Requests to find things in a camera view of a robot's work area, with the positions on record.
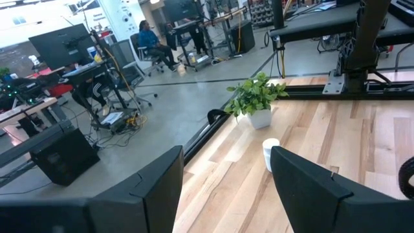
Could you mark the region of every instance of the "blue shirt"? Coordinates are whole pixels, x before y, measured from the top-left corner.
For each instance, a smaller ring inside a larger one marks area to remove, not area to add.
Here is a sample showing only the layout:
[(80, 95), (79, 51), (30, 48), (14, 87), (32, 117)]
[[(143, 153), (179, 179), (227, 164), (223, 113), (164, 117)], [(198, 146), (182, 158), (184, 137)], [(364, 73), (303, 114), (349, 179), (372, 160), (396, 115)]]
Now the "blue shirt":
[(152, 30), (142, 30), (138, 34), (138, 43), (140, 47), (153, 48), (160, 40)]

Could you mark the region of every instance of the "black wheel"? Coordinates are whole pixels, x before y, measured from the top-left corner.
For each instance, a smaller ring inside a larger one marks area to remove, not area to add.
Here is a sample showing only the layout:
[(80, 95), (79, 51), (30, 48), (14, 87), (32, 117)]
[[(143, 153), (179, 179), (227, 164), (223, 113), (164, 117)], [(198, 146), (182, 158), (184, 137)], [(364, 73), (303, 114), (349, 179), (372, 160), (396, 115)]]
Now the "black wheel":
[(409, 180), (414, 175), (414, 157), (407, 160), (398, 172), (398, 183), (401, 192), (408, 198), (414, 199), (414, 187), (409, 183)]

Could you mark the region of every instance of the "black monitor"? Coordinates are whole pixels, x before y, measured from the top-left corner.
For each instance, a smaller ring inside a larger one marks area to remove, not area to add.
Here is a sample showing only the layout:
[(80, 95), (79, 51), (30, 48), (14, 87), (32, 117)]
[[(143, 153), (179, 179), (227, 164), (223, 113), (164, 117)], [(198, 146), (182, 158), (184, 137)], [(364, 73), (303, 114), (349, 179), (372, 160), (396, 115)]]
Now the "black monitor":
[(182, 19), (193, 19), (199, 16), (198, 1), (192, 0), (165, 0), (169, 20), (177, 22)]
[(29, 41), (52, 70), (72, 63), (89, 63), (92, 60), (87, 48), (95, 46), (83, 24), (34, 36)]

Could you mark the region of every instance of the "green plant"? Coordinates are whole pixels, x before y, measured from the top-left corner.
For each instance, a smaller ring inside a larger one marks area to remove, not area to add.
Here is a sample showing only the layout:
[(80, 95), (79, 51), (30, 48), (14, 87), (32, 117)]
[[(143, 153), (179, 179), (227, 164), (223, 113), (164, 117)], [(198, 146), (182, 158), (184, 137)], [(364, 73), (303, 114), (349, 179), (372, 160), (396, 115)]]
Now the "green plant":
[(0, 67), (0, 77), (6, 76), (7, 74), (10, 74), (10, 69), (7, 67)]
[(257, 81), (253, 78), (248, 79), (243, 85), (239, 83), (236, 87), (227, 87), (227, 91), (234, 91), (236, 97), (230, 100), (224, 109), (225, 112), (235, 117), (238, 117), (240, 113), (253, 115), (258, 110), (270, 110), (271, 101), (277, 99), (278, 96), (288, 96), (285, 91), (286, 83), (269, 85), (270, 78), (266, 77), (263, 72), (257, 74), (256, 79)]

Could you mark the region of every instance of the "gray floor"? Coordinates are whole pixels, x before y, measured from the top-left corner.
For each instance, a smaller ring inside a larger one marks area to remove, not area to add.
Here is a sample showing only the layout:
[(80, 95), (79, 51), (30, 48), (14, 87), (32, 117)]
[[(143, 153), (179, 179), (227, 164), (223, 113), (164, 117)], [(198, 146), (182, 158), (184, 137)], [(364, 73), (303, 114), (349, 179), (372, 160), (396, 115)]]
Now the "gray floor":
[[(41, 170), (33, 169), (0, 188), (0, 199), (91, 197), (124, 180), (170, 147), (177, 144), (184, 145), (206, 123), (207, 112), (221, 107), (229, 99), (231, 93), (226, 91), (226, 87), (237, 84), (240, 82), (238, 79), (251, 77), (267, 60), (269, 62), (262, 71), (270, 74), (272, 70), (272, 76), (278, 75), (276, 59), (273, 61), (273, 68), (272, 60), (269, 59), (272, 47), (261, 49), (264, 33), (264, 29), (255, 32), (256, 46), (242, 58), (235, 58), (216, 66), (208, 65), (200, 68), (199, 72), (191, 69), (186, 71), (181, 66), (178, 72), (154, 73), (152, 77), (147, 78), (142, 86), (136, 89), (137, 93), (156, 92), (158, 98), (150, 97), (153, 107), (143, 107), (143, 114), (147, 117), (143, 128), (126, 147), (111, 147), (99, 152), (101, 161), (70, 186), (60, 187), (50, 184), (27, 194), (1, 195), (25, 192), (50, 182)], [(210, 34), (214, 41), (219, 41), (222, 36), (217, 28), (210, 29)], [(338, 53), (318, 54), (316, 45), (316, 42), (309, 40), (287, 44), (285, 53), (287, 74), (325, 73), (335, 68)], [(381, 57), (378, 67), (393, 67), (399, 48), (400, 46), (395, 47), (389, 58)], [(225, 55), (226, 50), (217, 51), (217, 54)], [(400, 66), (412, 65), (414, 65), (414, 53), (413, 49), (408, 49), (401, 57)], [(88, 134), (89, 116), (82, 107), (75, 104), (69, 96), (68, 98), (69, 103), (63, 108), (64, 112), (69, 118), (73, 118), (72, 123), (75, 126), (78, 125), (83, 133)], [(8, 126), (6, 129), (21, 140), (27, 138), (24, 131), (17, 130), (15, 126)], [(109, 133), (105, 131), (93, 133), (93, 137), (108, 136)], [(118, 140), (119, 143), (123, 143), (125, 138), (116, 136), (105, 145), (114, 144)], [(17, 139), (5, 135), (0, 138), (0, 151), (7, 150), (17, 143), (19, 143)], [(1, 168), (0, 174), (4, 174), (23, 160), (25, 158), (15, 161), (6, 168)]]

